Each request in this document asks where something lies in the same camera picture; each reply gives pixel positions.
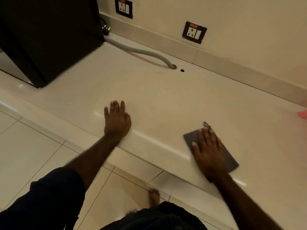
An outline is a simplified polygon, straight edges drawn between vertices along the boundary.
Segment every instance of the wall socket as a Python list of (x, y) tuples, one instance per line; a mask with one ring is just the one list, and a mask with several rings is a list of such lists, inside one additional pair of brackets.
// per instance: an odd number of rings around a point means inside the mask
[(133, 19), (132, 2), (128, 0), (115, 0), (115, 10), (118, 14)]
[(182, 37), (192, 42), (201, 44), (206, 31), (207, 28), (205, 27), (196, 25), (194, 23), (186, 22)]

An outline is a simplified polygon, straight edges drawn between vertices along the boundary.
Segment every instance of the foot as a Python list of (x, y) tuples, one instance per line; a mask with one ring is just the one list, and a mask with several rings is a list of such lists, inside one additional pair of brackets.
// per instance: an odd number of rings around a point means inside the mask
[(153, 188), (148, 189), (148, 202), (149, 207), (155, 207), (160, 204), (159, 190)]

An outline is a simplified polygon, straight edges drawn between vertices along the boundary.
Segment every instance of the hand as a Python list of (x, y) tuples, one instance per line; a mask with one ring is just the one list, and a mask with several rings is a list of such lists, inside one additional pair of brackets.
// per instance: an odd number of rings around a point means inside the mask
[(127, 135), (131, 127), (130, 115), (125, 112), (125, 102), (121, 101), (119, 107), (116, 100), (111, 101), (110, 114), (108, 108), (105, 106), (104, 117), (106, 120), (104, 134), (117, 137), (117, 139), (121, 141), (121, 139)]
[(222, 152), (221, 139), (215, 140), (213, 130), (208, 131), (208, 128), (198, 130), (198, 142), (201, 147), (193, 142), (193, 155), (201, 172), (211, 178), (213, 182), (218, 181), (224, 175), (227, 175), (225, 159)]

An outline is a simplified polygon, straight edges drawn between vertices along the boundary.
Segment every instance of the wall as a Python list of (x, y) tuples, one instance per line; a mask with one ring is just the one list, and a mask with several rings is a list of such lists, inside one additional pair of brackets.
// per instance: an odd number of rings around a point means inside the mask
[[(133, 19), (99, 10), (200, 47), (221, 58), (307, 88), (307, 0), (130, 0)], [(201, 45), (184, 40), (186, 21), (208, 28)]]

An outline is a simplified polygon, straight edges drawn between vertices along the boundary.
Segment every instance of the white countertop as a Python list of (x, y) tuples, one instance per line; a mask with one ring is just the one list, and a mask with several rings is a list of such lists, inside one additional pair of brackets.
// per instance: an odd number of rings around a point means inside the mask
[(97, 137), (103, 136), (104, 106), (125, 100), (132, 130), (119, 147), (216, 195), (183, 140), (206, 121), (240, 164), (231, 175), (241, 187), (272, 217), (305, 226), (307, 121), (296, 115), (304, 108), (163, 55), (178, 69), (104, 43), (45, 88), (0, 71), (0, 89)]

